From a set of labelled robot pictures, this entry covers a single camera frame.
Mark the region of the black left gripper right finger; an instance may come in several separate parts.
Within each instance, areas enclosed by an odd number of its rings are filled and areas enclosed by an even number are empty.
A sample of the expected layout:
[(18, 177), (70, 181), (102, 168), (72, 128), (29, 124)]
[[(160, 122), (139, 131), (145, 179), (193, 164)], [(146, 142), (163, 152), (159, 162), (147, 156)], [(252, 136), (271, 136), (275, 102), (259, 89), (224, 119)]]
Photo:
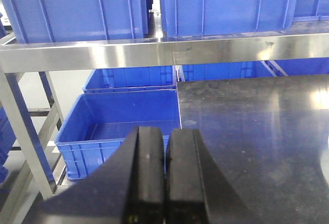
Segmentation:
[(166, 153), (167, 223), (253, 223), (196, 129), (174, 129)]

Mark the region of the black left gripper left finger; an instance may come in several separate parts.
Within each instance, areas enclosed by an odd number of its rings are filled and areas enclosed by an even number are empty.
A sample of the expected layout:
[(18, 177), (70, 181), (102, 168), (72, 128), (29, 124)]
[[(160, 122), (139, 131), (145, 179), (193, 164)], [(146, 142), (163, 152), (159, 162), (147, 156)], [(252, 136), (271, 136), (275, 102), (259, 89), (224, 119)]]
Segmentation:
[(42, 204), (43, 223), (162, 223), (160, 129), (136, 127), (92, 174)]

